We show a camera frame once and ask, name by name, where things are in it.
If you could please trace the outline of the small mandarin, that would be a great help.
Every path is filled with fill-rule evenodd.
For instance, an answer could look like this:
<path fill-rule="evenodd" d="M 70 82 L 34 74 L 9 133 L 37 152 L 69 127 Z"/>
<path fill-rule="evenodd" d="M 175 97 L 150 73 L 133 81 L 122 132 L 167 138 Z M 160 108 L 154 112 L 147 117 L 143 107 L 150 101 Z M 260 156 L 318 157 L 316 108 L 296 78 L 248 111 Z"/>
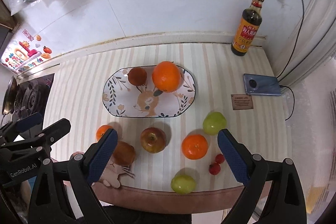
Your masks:
<path fill-rule="evenodd" d="M 108 124 L 101 125 L 96 131 L 96 140 L 99 141 L 101 137 L 105 134 L 105 132 L 108 129 L 112 129 L 112 128 L 113 127 Z"/>

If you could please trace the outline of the dark bruised red apple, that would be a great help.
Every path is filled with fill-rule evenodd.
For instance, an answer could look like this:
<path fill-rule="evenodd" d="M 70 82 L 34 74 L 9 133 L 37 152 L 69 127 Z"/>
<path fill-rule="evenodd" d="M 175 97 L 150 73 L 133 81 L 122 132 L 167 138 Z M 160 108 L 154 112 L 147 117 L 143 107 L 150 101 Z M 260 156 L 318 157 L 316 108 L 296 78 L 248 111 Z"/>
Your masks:
<path fill-rule="evenodd" d="M 112 160 L 115 164 L 121 166 L 130 166 L 135 161 L 136 153 L 132 145 L 124 141 L 119 141 L 112 154 Z"/>

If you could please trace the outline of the cherry tomato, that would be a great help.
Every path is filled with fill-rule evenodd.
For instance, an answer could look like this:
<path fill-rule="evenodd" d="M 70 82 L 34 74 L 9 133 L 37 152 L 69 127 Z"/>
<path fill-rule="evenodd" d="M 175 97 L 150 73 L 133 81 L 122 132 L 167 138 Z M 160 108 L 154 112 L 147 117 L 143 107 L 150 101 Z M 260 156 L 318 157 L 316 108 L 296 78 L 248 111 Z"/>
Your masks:
<path fill-rule="evenodd" d="M 215 157 L 215 162 L 217 163 L 217 164 L 222 164 L 222 163 L 224 163 L 224 161 L 225 161 L 225 157 L 224 157 L 224 155 L 223 154 L 217 154 L 216 155 L 216 157 Z"/>
<path fill-rule="evenodd" d="M 220 172 L 221 172 L 221 166 L 220 166 L 220 164 L 214 162 L 214 163 L 212 163 L 212 164 L 209 165 L 209 173 L 211 175 L 216 176 Z"/>

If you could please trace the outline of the red-green apple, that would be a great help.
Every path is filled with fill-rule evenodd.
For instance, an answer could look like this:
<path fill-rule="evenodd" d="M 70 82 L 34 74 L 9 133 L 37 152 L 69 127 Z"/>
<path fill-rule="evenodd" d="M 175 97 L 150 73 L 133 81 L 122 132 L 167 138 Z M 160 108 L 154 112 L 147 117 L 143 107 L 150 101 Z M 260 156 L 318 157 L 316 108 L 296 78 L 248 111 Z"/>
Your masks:
<path fill-rule="evenodd" d="M 166 134 L 160 128 L 148 127 L 141 133 L 140 142 L 147 152 L 159 153 L 166 147 Z"/>

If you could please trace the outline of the green apple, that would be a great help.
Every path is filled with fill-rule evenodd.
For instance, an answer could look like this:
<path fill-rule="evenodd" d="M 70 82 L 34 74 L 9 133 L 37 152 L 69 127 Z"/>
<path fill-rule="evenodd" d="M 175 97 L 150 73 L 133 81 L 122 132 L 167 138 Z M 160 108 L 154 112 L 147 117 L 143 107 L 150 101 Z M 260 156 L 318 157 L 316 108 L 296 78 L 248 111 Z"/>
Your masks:
<path fill-rule="evenodd" d="M 203 131 L 207 135 L 217 135 L 220 130 L 227 127 L 227 120 L 220 112 L 209 113 L 203 121 Z"/>
<path fill-rule="evenodd" d="M 178 194 L 189 194 L 195 190 L 197 183 L 191 176 L 180 174 L 174 176 L 170 186 Z"/>

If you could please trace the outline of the small brown-red fruit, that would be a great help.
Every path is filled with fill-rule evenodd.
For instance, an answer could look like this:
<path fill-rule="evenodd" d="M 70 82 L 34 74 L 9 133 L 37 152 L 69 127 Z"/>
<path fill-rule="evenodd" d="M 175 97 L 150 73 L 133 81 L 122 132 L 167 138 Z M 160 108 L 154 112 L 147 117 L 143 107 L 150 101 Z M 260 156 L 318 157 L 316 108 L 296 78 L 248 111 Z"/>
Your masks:
<path fill-rule="evenodd" d="M 147 73 L 146 70 L 141 67 L 134 67 L 127 74 L 127 78 L 130 84 L 141 86 L 146 83 Z"/>

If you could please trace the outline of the large orange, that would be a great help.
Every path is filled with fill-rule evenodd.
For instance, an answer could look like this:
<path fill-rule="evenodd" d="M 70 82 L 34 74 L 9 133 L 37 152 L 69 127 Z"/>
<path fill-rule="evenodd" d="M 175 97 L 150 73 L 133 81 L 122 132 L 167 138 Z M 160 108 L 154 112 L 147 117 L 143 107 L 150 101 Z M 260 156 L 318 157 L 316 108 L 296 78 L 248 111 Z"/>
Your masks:
<path fill-rule="evenodd" d="M 174 63 L 163 61 L 155 66 L 151 78 L 158 90 L 171 93 L 179 87 L 181 75 L 179 68 Z"/>

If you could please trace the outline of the black frying pan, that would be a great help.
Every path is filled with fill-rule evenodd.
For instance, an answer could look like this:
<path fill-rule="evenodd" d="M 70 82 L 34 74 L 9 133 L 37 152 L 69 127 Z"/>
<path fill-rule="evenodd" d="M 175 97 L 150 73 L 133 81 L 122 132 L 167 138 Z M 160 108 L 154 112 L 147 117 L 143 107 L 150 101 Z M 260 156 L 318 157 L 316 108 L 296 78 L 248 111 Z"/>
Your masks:
<path fill-rule="evenodd" d="M 5 92 L 5 98 L 2 105 L 2 115 L 6 116 L 11 113 L 14 109 L 14 102 L 17 96 L 18 85 L 15 77 L 13 76 L 8 84 L 7 90 Z"/>

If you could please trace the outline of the black gas stove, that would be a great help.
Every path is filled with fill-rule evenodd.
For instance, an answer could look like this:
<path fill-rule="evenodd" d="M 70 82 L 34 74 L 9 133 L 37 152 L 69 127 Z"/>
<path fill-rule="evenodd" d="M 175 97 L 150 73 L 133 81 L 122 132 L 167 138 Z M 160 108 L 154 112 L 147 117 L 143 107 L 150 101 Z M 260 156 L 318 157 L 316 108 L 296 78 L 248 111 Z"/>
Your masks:
<path fill-rule="evenodd" d="M 54 74 L 19 84 L 14 101 L 12 120 L 17 121 L 34 113 L 44 116 Z"/>

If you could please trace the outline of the oval floral ceramic plate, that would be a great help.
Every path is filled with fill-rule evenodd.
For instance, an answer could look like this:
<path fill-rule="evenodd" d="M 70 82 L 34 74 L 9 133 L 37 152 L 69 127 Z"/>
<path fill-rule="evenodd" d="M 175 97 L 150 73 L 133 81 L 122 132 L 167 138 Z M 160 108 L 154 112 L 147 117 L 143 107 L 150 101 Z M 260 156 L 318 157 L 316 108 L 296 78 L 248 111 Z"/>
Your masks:
<path fill-rule="evenodd" d="M 131 67 L 113 73 L 106 81 L 102 103 L 115 117 L 126 118 L 173 118 L 183 114 L 194 102 L 196 84 L 192 74 L 179 66 L 179 88 L 172 93 L 161 93 L 151 79 L 155 66 L 144 66 L 146 83 L 134 86 L 128 81 Z"/>

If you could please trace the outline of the black range hood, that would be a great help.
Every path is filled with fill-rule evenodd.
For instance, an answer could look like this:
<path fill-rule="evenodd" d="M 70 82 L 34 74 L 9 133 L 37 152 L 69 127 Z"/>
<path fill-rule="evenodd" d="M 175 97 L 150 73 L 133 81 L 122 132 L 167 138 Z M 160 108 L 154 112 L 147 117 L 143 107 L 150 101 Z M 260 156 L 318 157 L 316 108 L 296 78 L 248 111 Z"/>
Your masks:
<path fill-rule="evenodd" d="M 5 6 L 4 2 L 0 0 L 0 54 L 2 55 L 13 37 L 13 30 L 17 22 L 11 16 L 10 11 Z"/>

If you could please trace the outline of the striped cat-print table mat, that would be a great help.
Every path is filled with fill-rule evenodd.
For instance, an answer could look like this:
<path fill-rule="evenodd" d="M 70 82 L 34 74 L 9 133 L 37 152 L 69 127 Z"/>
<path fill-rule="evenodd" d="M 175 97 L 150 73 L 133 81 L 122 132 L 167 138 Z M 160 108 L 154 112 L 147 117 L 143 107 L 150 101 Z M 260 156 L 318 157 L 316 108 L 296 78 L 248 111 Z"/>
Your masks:
<path fill-rule="evenodd" d="M 169 60 L 188 70 L 195 79 L 193 104 L 175 118 L 114 117 L 102 103 L 106 80 L 115 71 Z M 120 176 L 117 189 L 97 183 L 94 191 L 102 201 L 118 206 L 165 213 L 202 213 L 231 207 L 242 191 L 229 166 L 213 176 L 209 165 L 220 152 L 217 138 L 208 136 L 209 149 L 199 160 L 187 159 L 181 143 L 187 135 L 201 134 L 205 117 L 221 112 L 235 139 L 251 153 L 267 160 L 282 161 L 290 155 L 286 113 L 281 97 L 253 97 L 253 110 L 233 110 L 231 95 L 245 92 L 243 75 L 272 75 L 264 50 L 252 47 L 238 57 L 228 44 L 183 43 L 133 47 L 96 53 L 62 63 L 55 73 L 43 125 L 48 127 L 67 118 L 71 131 L 52 146 L 52 158 L 68 160 L 76 151 L 85 151 L 96 140 L 103 124 L 112 125 L 119 138 L 135 148 L 131 166 L 134 177 Z M 143 149 L 140 136 L 148 127 L 166 134 L 166 147 L 159 153 Z M 178 194 L 170 186 L 176 175 L 191 176 L 197 183 L 189 194 Z"/>

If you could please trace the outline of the frosted sliding glass door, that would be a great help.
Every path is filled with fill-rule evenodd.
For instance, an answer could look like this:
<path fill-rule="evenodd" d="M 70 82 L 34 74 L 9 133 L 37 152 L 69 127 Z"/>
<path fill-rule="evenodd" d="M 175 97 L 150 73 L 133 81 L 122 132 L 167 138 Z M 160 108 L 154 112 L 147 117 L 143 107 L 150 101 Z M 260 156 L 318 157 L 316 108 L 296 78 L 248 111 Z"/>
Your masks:
<path fill-rule="evenodd" d="M 266 52 L 283 85 L 286 128 L 306 202 L 319 223 L 335 195 L 335 0 L 281 1 Z"/>

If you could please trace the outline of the soy sauce bottle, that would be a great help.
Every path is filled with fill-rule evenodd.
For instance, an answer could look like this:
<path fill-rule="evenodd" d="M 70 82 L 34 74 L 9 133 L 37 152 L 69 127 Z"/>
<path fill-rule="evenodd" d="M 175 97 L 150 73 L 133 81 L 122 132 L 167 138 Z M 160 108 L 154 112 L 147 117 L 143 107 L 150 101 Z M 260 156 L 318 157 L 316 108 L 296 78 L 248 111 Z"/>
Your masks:
<path fill-rule="evenodd" d="M 264 0 L 252 0 L 249 8 L 244 9 L 239 26 L 231 44 L 231 51 L 244 56 L 251 46 L 262 23 L 261 9 Z"/>

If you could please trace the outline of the colourful wall sticker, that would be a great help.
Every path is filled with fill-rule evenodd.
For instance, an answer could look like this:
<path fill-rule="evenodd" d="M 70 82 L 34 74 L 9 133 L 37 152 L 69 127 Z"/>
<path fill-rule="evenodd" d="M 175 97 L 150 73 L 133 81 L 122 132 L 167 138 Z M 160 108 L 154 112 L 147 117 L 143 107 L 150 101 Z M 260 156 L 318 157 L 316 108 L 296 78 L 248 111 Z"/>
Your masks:
<path fill-rule="evenodd" d="M 47 39 L 33 35 L 31 29 L 19 30 L 1 56 L 1 65 L 15 75 L 26 72 L 52 58 L 53 50 Z"/>

